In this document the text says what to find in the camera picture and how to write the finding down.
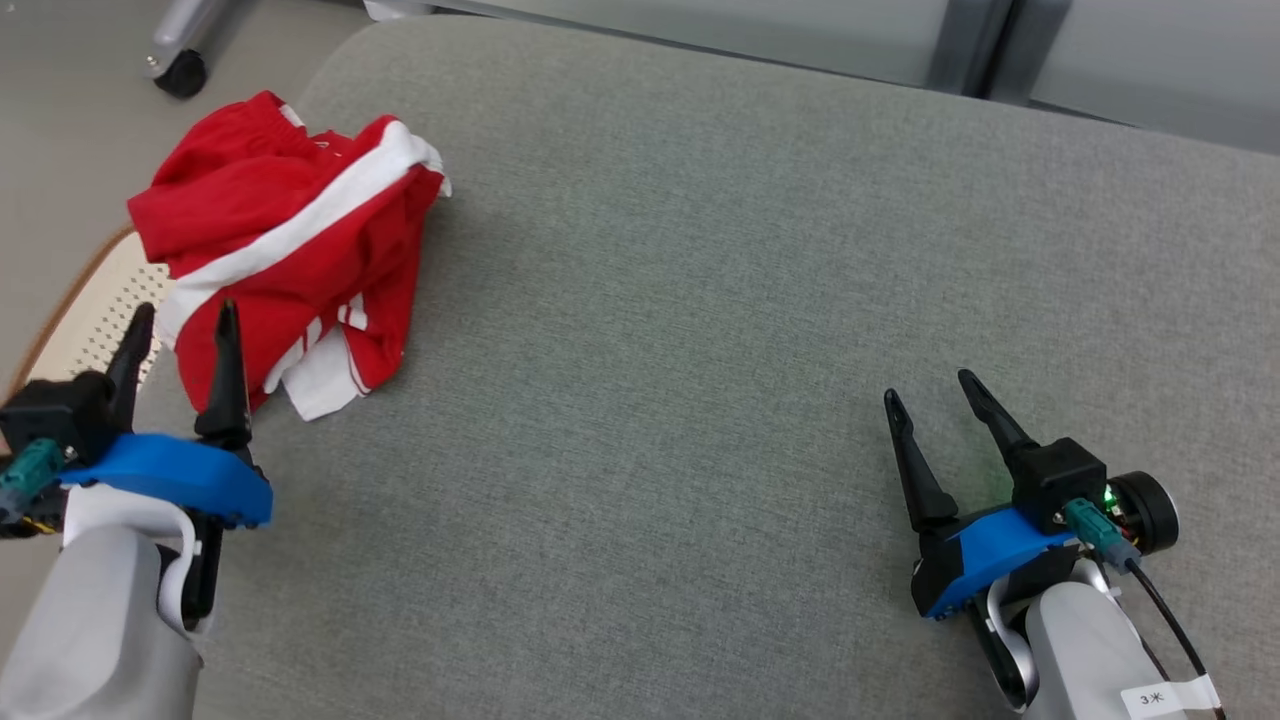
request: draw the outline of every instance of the gray cushion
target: gray cushion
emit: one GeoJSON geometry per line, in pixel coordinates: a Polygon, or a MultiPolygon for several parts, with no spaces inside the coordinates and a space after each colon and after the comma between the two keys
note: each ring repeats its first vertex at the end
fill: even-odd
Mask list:
{"type": "MultiPolygon", "coordinates": [[[[257,415],[201,702],[236,717],[979,717],[916,616],[882,393],[965,510],[1034,436],[1179,502],[1151,573],[1272,715],[1280,159],[506,20],[362,32],[297,102],[445,158],[399,374],[257,415]]],[[[142,424],[186,432],[161,363],[142,424]]],[[[1175,673],[1167,629],[1128,609],[1175,673]]]]}

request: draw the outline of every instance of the cable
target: cable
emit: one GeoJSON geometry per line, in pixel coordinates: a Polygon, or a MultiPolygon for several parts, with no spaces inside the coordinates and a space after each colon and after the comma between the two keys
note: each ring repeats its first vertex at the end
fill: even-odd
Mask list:
{"type": "MultiPolygon", "coordinates": [[[[1202,661],[1199,653],[1196,652],[1196,646],[1192,644],[1192,639],[1187,637],[1187,630],[1183,629],[1178,618],[1174,618],[1174,611],[1169,609],[1169,603],[1165,602],[1160,591],[1157,591],[1156,585],[1152,584],[1147,573],[1144,573],[1142,568],[1138,566],[1138,562],[1132,557],[1126,560],[1124,565],[1130,573],[1133,573],[1133,577],[1138,579],[1138,583],[1142,584],[1142,589],[1147,591],[1147,594],[1151,596],[1151,602],[1156,605],[1156,610],[1158,610],[1160,615],[1165,618],[1165,623],[1169,623],[1169,629],[1171,629],[1174,632],[1174,637],[1178,638],[1178,644],[1183,646],[1183,650],[1187,652],[1187,659],[1192,661],[1192,667],[1196,669],[1196,674],[1208,675],[1208,670],[1204,669],[1204,661],[1202,661]]],[[[1225,720],[1226,711],[1221,707],[1215,707],[1213,716],[1219,720],[1225,720]]]]}
{"type": "MultiPolygon", "coordinates": [[[[1098,566],[1098,573],[1102,573],[1102,582],[1105,582],[1107,587],[1111,587],[1111,577],[1107,575],[1106,562],[1102,561],[1102,557],[1097,552],[1091,551],[1089,557],[1092,557],[1093,564],[1098,566]]],[[[1120,603],[1120,598],[1115,597],[1112,600],[1115,601],[1116,607],[1124,612],[1124,605],[1120,603]]],[[[1155,665],[1156,671],[1160,673],[1160,679],[1167,683],[1169,670],[1165,670],[1165,664],[1160,661],[1160,657],[1156,656],[1156,651],[1151,647],[1151,643],[1147,642],[1147,638],[1142,637],[1142,633],[1138,633],[1138,639],[1142,642],[1142,651],[1147,653],[1147,657],[1151,659],[1151,664],[1155,665]]]]}

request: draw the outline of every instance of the gray robot arm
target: gray robot arm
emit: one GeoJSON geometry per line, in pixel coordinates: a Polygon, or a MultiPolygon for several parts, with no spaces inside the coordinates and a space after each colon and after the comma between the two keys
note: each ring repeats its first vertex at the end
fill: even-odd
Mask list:
{"type": "Polygon", "coordinates": [[[920,560],[922,616],[968,615],[1010,708],[1034,720],[1180,717],[1221,702],[1142,559],[1171,547],[1178,511],[1146,473],[1107,477],[1071,438],[1036,442],[969,370],[957,379],[1014,480],[1011,502],[964,515],[924,460],[897,392],[884,393],[908,518],[920,560]],[[1102,574],[1132,573],[1187,651],[1197,678],[1170,683],[1102,574]]]}
{"type": "Polygon", "coordinates": [[[0,537],[63,533],[0,675],[0,720],[189,719],[223,532],[270,521],[234,305],[192,441],[132,433],[152,315],[138,307],[106,373],[33,380],[0,406],[17,452],[0,466],[0,537]]]}
{"type": "Polygon", "coordinates": [[[191,717],[201,660],[163,616],[163,580],[180,570],[163,568],[141,532],[154,529],[122,518],[65,542],[0,676],[0,719],[191,717]]]}

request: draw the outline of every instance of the white label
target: white label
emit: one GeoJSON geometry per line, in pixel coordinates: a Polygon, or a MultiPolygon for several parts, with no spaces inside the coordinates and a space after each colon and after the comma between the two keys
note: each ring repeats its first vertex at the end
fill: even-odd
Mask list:
{"type": "Polygon", "coordinates": [[[1222,705],[1208,675],[1185,683],[1157,683],[1120,691],[1120,698],[1133,720],[1160,717],[1181,710],[1212,710],[1222,705]]]}

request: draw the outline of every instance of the green connector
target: green connector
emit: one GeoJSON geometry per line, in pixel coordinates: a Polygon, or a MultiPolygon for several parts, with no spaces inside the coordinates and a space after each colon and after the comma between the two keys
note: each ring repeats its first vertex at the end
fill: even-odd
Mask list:
{"type": "Polygon", "coordinates": [[[1129,573],[1126,561],[1142,564],[1138,548],[1125,539],[1120,528],[1088,500],[1078,497],[1068,502],[1062,515],[1066,518],[1066,527],[1071,528],[1082,542],[1092,544],[1101,552],[1107,565],[1119,570],[1121,575],[1129,573]]]}
{"type": "Polygon", "coordinates": [[[67,460],[58,443],[42,438],[32,442],[0,475],[0,523],[17,523],[32,501],[58,482],[67,460]]]}

